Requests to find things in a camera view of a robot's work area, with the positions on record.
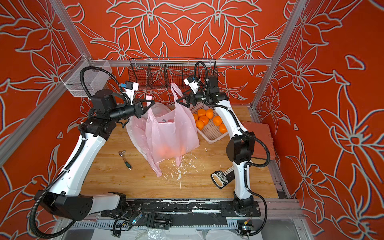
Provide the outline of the pink plastic bag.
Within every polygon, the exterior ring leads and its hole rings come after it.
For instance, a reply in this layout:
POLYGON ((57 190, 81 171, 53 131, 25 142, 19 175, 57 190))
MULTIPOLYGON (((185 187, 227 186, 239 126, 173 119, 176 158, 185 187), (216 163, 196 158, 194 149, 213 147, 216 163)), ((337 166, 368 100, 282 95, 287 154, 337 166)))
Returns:
POLYGON ((183 155, 199 147, 200 142, 194 116, 189 108, 175 103, 173 110, 164 104, 154 104, 141 118, 131 117, 126 125, 127 133, 144 156, 157 177, 162 175, 158 148, 169 146, 177 166, 183 155))

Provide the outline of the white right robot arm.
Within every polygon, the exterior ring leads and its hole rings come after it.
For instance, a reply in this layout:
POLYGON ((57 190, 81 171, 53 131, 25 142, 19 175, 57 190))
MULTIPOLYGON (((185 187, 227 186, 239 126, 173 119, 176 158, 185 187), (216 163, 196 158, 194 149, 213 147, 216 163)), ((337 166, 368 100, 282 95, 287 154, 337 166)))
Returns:
POLYGON ((228 159, 233 164, 235 174, 235 189, 234 189, 234 210, 239 216, 251 214, 251 209, 254 206, 254 197, 262 200, 265 213, 261 226, 256 231, 246 230, 241 227, 238 234, 242 237, 255 236, 261 233, 268 218, 268 208, 266 200, 260 195, 251 190, 250 167, 264 168, 268 166, 271 160, 271 155, 268 147, 255 135, 241 124, 230 104, 229 97, 225 93, 206 94, 198 91, 183 96, 176 100, 180 105, 187 108, 191 104, 195 105, 198 102, 204 103, 206 106, 214 108, 216 113, 223 121, 227 132, 230 136, 230 141, 226 147, 228 159), (267 158, 263 164, 255 164, 251 161, 254 153, 255 143, 259 143, 265 150, 267 158))

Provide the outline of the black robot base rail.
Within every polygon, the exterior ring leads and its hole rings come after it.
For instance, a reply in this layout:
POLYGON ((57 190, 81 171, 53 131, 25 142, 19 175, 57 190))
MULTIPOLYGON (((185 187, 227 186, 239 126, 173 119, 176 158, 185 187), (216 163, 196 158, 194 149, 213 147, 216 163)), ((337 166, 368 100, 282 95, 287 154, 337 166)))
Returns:
POLYGON ((261 217, 259 204, 241 213, 235 209, 232 200, 192 199, 135 199, 126 202, 116 210, 101 212, 102 217, 118 221, 118 226, 144 226, 169 229, 171 227, 238 228, 238 220, 261 217))

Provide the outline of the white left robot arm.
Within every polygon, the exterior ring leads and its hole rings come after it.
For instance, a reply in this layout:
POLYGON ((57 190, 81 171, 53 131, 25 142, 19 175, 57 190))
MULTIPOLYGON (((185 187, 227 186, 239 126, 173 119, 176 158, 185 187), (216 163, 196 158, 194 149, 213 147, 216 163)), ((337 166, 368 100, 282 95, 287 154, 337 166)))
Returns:
POLYGON ((58 175, 35 195, 35 204, 29 217, 29 228, 41 239, 53 239, 63 235, 76 222, 83 220, 90 214, 102 212, 115 220, 128 218, 128 204, 126 195, 109 192, 99 196, 83 196, 81 189, 85 178, 98 152, 109 139, 117 124, 128 122, 131 117, 141 118, 153 105, 153 100, 136 99, 135 91, 139 84, 126 81, 118 84, 120 93, 110 89, 102 89, 91 94, 86 83, 85 73, 94 70, 107 74, 115 79, 109 71, 98 67, 84 67, 80 70, 80 83, 93 107, 85 123, 78 126, 79 140, 58 175), (37 225, 36 215, 39 207, 52 215, 70 220, 70 223, 56 233, 42 232, 37 225))

